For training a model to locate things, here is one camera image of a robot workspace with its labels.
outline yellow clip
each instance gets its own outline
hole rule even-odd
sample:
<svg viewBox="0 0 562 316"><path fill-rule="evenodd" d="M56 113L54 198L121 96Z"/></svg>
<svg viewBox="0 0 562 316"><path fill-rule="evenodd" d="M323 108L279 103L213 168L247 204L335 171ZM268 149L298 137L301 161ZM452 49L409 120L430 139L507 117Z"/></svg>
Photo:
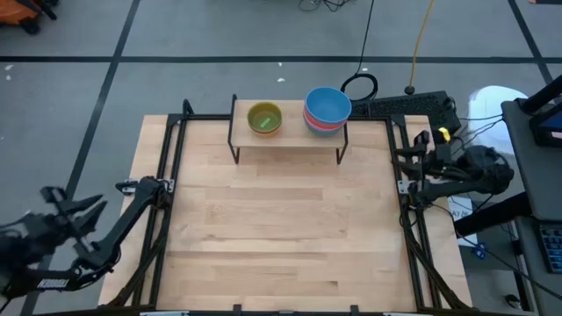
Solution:
<svg viewBox="0 0 562 316"><path fill-rule="evenodd" d="M450 134L448 129L446 129L445 127L441 127L439 128L439 132L441 132L441 135L443 136L446 142L450 142Z"/></svg>

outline blue bowl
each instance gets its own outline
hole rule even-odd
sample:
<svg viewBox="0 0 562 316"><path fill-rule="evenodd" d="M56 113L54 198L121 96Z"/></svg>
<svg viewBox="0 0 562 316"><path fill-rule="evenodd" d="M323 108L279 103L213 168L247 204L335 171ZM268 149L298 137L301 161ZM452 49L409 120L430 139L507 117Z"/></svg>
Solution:
<svg viewBox="0 0 562 316"><path fill-rule="evenodd" d="M308 119L306 119L306 117L303 117L303 119L305 120L305 123L306 123L306 126L308 126L308 129L311 130L316 135L321 136L321 137L334 136L342 129L342 126L340 126L340 127L336 128L335 130L330 130L330 131L320 130L316 126L314 126L312 123L310 123L308 121Z"/></svg>
<svg viewBox="0 0 562 316"><path fill-rule="evenodd" d="M338 124L351 114L351 101L337 89L320 87L308 92L305 109L322 123Z"/></svg>

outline floor tile line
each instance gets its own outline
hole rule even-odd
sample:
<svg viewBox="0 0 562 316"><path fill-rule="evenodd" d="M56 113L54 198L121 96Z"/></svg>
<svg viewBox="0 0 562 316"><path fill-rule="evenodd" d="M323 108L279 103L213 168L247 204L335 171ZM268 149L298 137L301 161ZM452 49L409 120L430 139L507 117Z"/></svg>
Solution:
<svg viewBox="0 0 562 316"><path fill-rule="evenodd" d="M80 175L82 174L86 158L88 157L91 143L94 139L94 134L96 133L97 124L99 123L102 111L104 109L105 101L112 87L113 78L115 77L115 73L119 65L119 57L123 54L126 40L133 25L134 16L137 12L137 9L139 8L139 2L140 0L133 0L131 2L131 7L126 16L123 29L121 30L119 41L117 43L117 46L115 47L115 52L113 54L111 64L107 70L104 82L102 83L101 89L99 91L96 105L94 106L94 110L90 117L90 123L88 124L86 133L84 134L82 145L80 146L80 150L78 151L78 156L76 157L74 167L72 168L72 172L70 173L70 178L67 183L66 191L69 198L72 198L74 196L76 188L80 181ZM53 257L51 255L44 258L37 269L48 269L51 265L52 259ZM33 314L35 306L37 305L37 300L39 299L39 294L40 293L38 291L35 291L25 297L21 315L28 316Z"/></svg>
<svg viewBox="0 0 562 316"><path fill-rule="evenodd" d="M517 5L517 2L515 0L508 0L508 3L511 11L515 16L517 24L519 25L519 29L521 30L521 33L523 34L523 37L525 38L525 41L527 42L527 45L529 46L529 49L533 54L533 57L537 60L538 70L541 72L544 82L550 83L552 81L551 73L546 67L543 56L538 49L535 39L533 39L533 35L531 34L529 27L527 26L527 22L525 22L525 18L523 17L523 14L521 13L519 6Z"/></svg>
<svg viewBox="0 0 562 316"><path fill-rule="evenodd" d="M559 57L543 57L544 62L549 64L549 63L562 63L562 58Z"/></svg>
<svg viewBox="0 0 562 316"><path fill-rule="evenodd" d="M254 62L358 62L359 56L0 56L0 62L118 62L131 63L254 63ZM562 62L562 57L550 58ZM410 63L412 56L365 56L370 63ZM517 64L537 63L535 57L451 57L422 56L418 63L450 64Z"/></svg>

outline keyboard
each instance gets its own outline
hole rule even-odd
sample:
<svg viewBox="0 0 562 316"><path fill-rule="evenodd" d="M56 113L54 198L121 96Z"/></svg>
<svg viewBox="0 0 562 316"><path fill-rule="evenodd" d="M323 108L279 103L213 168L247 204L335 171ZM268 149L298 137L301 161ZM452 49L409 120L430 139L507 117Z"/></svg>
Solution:
<svg viewBox="0 0 562 316"><path fill-rule="evenodd" d="M445 91L437 91L358 101L352 104L351 116L427 115L432 133L437 140L436 136L440 134L439 128L447 128L452 135L461 127L457 118L457 109L449 106L446 102L447 97Z"/></svg>
<svg viewBox="0 0 562 316"><path fill-rule="evenodd" d="M538 237L546 268L551 273L562 274L562 223L540 223Z"/></svg>

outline green bowl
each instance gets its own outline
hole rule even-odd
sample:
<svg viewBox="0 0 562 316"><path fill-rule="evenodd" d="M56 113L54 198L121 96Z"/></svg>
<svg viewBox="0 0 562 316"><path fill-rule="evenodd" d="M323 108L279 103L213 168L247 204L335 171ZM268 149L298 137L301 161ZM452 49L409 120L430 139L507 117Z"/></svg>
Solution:
<svg viewBox="0 0 562 316"><path fill-rule="evenodd" d="M256 133L273 133L281 126L281 121L281 110L271 102L254 104L248 111L248 125Z"/></svg>

